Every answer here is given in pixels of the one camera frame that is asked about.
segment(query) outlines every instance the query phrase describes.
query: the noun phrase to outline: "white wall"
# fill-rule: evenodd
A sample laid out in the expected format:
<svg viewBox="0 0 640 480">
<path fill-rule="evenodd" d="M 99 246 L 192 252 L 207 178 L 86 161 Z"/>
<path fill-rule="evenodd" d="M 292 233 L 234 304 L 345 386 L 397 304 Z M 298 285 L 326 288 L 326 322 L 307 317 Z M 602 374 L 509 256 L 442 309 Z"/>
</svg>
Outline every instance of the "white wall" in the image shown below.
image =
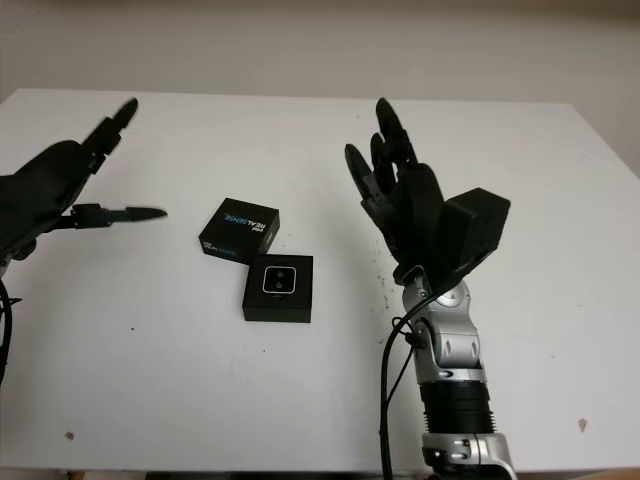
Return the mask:
<svg viewBox="0 0 640 480">
<path fill-rule="evenodd" d="M 1 98 L 61 87 L 567 102 L 640 173 L 634 0 L 4 0 L 0 32 Z"/>
</svg>

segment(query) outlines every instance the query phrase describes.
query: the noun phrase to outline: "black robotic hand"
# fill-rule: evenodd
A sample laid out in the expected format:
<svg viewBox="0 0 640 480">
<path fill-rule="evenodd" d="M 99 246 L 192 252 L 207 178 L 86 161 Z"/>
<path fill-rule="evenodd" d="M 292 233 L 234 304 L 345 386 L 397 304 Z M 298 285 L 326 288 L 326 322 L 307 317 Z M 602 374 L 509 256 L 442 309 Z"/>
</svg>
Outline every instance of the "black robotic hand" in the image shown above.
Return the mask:
<svg viewBox="0 0 640 480">
<path fill-rule="evenodd" d="M 0 176 L 0 262 L 6 266 L 8 259 L 23 260 L 35 249 L 36 238 L 51 230 L 108 227 L 166 215 L 159 209 L 129 207 L 112 212 L 89 204 L 75 205 L 70 217 L 62 217 L 118 145 L 121 130 L 137 109 L 133 98 L 113 118 L 106 117 L 84 142 L 58 142 L 13 175 Z"/>
<path fill-rule="evenodd" d="M 371 138 L 373 172 L 356 147 L 345 148 L 362 206 L 398 261 L 395 282 L 403 285 L 421 269 L 431 291 L 446 291 L 498 247 L 510 202 L 480 188 L 445 201 L 384 98 L 376 115 L 382 135 Z"/>
</svg>

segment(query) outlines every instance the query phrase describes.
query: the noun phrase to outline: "realsense logo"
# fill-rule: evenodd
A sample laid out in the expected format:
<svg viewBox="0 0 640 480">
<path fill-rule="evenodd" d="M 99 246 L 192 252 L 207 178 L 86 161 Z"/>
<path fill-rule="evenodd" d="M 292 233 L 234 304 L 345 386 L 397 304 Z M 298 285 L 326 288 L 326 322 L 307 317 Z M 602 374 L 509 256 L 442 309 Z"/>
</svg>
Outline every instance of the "realsense logo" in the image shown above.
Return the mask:
<svg viewBox="0 0 640 480">
<path fill-rule="evenodd" d="M 228 213 L 224 214 L 225 222 L 237 223 L 240 225 L 248 225 L 251 227 L 252 232 L 263 232 L 266 225 L 260 222 L 254 222 L 245 217 L 237 217 L 235 215 L 229 215 Z"/>
</svg>

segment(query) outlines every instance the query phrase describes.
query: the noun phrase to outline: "small black box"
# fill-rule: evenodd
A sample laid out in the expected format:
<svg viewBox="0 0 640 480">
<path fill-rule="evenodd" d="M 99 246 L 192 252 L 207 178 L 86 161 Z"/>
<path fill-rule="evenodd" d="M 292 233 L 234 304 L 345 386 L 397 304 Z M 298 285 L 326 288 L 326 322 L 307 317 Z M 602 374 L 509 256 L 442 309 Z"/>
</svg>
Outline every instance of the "small black box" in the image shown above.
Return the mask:
<svg viewBox="0 0 640 480">
<path fill-rule="evenodd" d="M 269 250 L 279 228 L 278 210 L 225 198 L 198 238 L 207 255 L 249 265 Z"/>
<path fill-rule="evenodd" d="M 258 255 L 242 300 L 249 322 L 311 322 L 313 257 Z"/>
</svg>

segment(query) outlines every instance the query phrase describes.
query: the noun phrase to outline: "robotic arm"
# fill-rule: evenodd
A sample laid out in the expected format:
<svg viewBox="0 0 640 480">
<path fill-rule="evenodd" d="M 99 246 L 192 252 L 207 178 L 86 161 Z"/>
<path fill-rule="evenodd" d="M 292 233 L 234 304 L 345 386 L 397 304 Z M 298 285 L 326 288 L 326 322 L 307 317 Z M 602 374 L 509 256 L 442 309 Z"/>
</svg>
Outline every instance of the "robotic arm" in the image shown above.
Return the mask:
<svg viewBox="0 0 640 480">
<path fill-rule="evenodd" d="M 66 140 L 50 146 L 13 175 L 0 176 L 0 279 L 11 260 L 24 260 L 43 233 L 67 228 L 104 228 L 116 222 L 136 222 L 166 216 L 164 210 L 127 207 L 107 210 L 98 204 L 73 205 L 89 177 L 98 172 L 120 142 L 138 101 L 125 103 L 113 118 L 106 117 L 84 142 Z M 63 216 L 71 207 L 69 216 Z M 0 280 L 0 319 L 4 334 L 0 344 L 0 383 L 11 339 L 11 305 Z"/>
<path fill-rule="evenodd" d="M 392 478 L 386 363 L 394 339 L 408 324 L 428 425 L 422 439 L 425 462 L 436 478 L 515 480 L 506 439 L 495 432 L 463 281 L 498 247 L 510 202 L 480 188 L 445 201 L 435 174 L 417 161 L 385 99 L 378 101 L 376 114 L 382 135 L 371 139 L 373 171 L 353 145 L 346 146 L 345 156 L 362 206 L 398 261 L 393 276 L 404 287 L 408 312 L 395 325 L 383 355 L 380 435 L 385 479 Z"/>
</svg>

